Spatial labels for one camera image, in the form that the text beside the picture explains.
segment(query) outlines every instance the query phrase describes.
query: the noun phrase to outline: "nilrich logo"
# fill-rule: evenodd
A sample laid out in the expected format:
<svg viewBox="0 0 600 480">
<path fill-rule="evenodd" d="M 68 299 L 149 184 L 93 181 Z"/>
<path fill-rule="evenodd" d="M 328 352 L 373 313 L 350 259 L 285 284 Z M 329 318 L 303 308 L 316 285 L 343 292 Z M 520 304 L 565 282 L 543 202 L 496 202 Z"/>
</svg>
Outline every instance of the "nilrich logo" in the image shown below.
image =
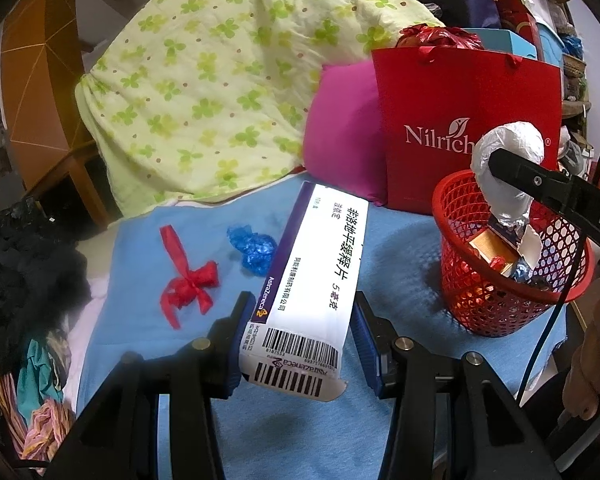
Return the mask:
<svg viewBox="0 0 600 480">
<path fill-rule="evenodd" d="M 406 141 L 411 144 L 417 142 L 421 146 L 429 146 L 447 152 L 471 153 L 475 143 L 469 142 L 469 137 L 464 134 L 469 117 L 462 117 L 451 121 L 449 133 L 446 136 L 437 136 L 435 129 L 426 129 L 417 126 L 414 130 L 408 124 L 404 125 L 407 133 Z"/>
</svg>

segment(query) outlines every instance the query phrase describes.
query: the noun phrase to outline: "red paper bag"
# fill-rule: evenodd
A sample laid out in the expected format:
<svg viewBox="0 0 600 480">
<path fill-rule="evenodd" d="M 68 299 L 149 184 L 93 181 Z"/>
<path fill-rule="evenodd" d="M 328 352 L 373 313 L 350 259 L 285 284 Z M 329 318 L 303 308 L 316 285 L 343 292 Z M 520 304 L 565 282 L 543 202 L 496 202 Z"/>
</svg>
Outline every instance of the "red paper bag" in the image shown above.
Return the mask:
<svg viewBox="0 0 600 480">
<path fill-rule="evenodd" d="M 544 161 L 557 168 L 562 120 L 560 69 L 512 54 L 448 47 L 372 52 L 385 135 L 388 207 L 431 214 L 445 176 L 467 170 L 489 130 L 532 123 Z"/>
</svg>

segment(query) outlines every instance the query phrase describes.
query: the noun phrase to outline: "pink pillow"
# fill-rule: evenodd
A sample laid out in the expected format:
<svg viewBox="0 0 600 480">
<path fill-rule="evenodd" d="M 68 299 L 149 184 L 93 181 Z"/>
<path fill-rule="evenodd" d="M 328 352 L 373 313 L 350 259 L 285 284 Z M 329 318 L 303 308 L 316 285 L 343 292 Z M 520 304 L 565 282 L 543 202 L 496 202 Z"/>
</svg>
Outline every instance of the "pink pillow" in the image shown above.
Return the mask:
<svg viewBox="0 0 600 480">
<path fill-rule="evenodd" d="M 376 205 L 386 203 L 386 162 L 373 61 L 324 66 L 304 129 L 314 177 Z"/>
</svg>

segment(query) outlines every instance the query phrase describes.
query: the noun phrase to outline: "red plastic basket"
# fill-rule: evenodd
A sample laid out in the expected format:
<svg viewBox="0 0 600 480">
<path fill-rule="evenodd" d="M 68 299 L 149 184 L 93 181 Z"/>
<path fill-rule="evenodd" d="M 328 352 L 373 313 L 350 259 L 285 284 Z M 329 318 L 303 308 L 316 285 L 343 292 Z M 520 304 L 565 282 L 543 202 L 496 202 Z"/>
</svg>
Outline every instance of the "red plastic basket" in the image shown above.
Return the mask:
<svg viewBox="0 0 600 480">
<path fill-rule="evenodd" d="M 442 291 L 446 306 L 463 326 L 489 337 L 509 335 L 557 303 L 580 237 L 572 224 L 545 214 L 537 225 L 542 255 L 534 275 L 544 276 L 550 285 L 550 290 L 538 290 L 505 278 L 470 251 L 468 239 L 485 227 L 491 214 L 473 172 L 459 171 L 440 181 L 432 209 L 442 232 Z M 594 265 L 589 241 L 576 264 L 578 272 L 567 301 L 583 294 L 591 282 Z"/>
</svg>

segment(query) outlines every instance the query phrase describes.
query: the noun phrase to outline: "black cable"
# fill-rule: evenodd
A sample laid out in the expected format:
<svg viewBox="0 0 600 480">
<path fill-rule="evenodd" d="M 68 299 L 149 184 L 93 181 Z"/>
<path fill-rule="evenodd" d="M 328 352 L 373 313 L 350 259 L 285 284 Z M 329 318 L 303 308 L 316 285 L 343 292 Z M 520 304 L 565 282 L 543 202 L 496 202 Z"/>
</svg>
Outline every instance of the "black cable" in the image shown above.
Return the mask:
<svg viewBox="0 0 600 480">
<path fill-rule="evenodd" d="M 596 172 L 593 175 L 593 180 L 591 181 L 591 183 L 594 186 L 597 186 L 599 182 L 600 182 L 600 156 L 598 157 L 598 162 L 596 163 Z M 540 339 L 538 339 L 538 342 L 536 343 L 536 347 L 534 348 L 534 351 L 531 354 L 531 359 L 529 359 L 529 362 L 526 365 L 525 373 L 524 373 L 524 375 L 522 375 L 522 381 L 520 381 L 520 388 L 518 389 L 518 396 L 516 398 L 518 405 L 520 405 L 520 402 L 522 401 L 522 395 L 525 393 L 526 384 L 528 383 L 529 377 L 531 376 L 531 371 L 533 370 L 534 365 L 536 364 L 536 359 L 540 355 L 540 351 L 542 350 L 544 343 L 546 343 L 546 340 L 549 337 L 551 330 L 554 328 L 555 322 L 558 321 L 558 316 L 560 316 L 560 312 L 562 311 L 562 306 L 564 305 L 564 302 L 567 299 L 569 291 L 571 290 L 571 286 L 573 285 L 573 282 L 575 281 L 576 273 L 578 272 L 578 267 L 580 266 L 580 260 L 582 258 L 582 253 L 584 252 L 584 247 L 585 247 L 586 241 L 587 241 L 587 237 L 580 234 L 580 238 L 578 240 L 578 245 L 576 246 L 576 250 L 573 254 L 573 258 L 571 259 L 571 271 L 569 272 L 567 281 L 564 283 L 564 287 L 562 288 L 562 292 L 560 293 L 560 298 L 558 298 L 558 303 L 555 305 L 554 311 L 552 312 L 551 317 L 546 322 L 546 325 L 544 326 L 544 330 L 542 331 Z"/>
</svg>

